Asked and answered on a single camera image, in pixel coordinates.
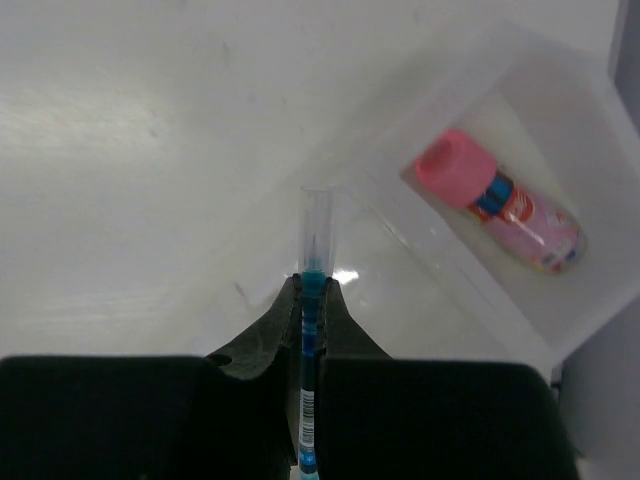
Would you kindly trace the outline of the light blue gel pen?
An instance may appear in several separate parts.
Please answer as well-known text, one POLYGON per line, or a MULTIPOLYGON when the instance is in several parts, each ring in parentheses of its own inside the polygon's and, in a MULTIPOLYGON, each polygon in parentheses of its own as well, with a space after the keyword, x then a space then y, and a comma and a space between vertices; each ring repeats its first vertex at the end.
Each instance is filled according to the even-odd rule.
POLYGON ((315 355, 321 298, 332 273, 333 188, 304 188, 300 218, 298 269, 301 282, 301 372, 298 470, 301 479, 317 479, 315 453, 315 355))

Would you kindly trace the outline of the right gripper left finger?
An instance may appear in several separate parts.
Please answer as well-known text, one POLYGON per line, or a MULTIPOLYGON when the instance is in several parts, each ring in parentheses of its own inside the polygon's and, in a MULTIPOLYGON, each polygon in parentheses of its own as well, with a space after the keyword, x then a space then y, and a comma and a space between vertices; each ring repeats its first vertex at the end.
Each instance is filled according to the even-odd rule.
POLYGON ((206 356, 9 356, 5 479, 286 479, 297 461, 300 280, 206 356))

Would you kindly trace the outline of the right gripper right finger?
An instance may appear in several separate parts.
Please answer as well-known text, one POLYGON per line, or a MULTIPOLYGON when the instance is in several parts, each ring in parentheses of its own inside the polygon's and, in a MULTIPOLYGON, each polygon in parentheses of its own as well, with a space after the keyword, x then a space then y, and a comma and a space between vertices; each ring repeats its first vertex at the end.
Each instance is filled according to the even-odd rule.
POLYGON ((322 305, 315 449, 323 479, 575 479, 545 379, 518 363, 402 360, 329 281, 322 305))

